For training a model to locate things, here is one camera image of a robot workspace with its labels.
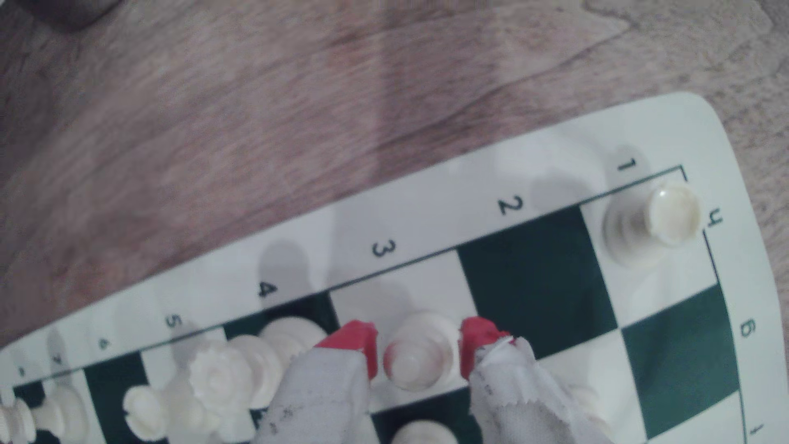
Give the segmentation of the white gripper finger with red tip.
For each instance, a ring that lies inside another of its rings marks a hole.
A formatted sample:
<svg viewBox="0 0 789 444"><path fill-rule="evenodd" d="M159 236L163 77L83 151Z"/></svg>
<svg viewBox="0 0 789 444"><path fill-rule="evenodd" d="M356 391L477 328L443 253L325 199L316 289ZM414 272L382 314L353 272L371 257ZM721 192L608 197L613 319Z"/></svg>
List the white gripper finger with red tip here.
<svg viewBox="0 0 789 444"><path fill-rule="evenodd" d="M295 358L253 443L354 443L378 373L375 325L349 321Z"/></svg>
<svg viewBox="0 0 789 444"><path fill-rule="evenodd" d="M600 425L545 368L525 338L487 318L459 328L460 374L483 443L610 443Z"/></svg>

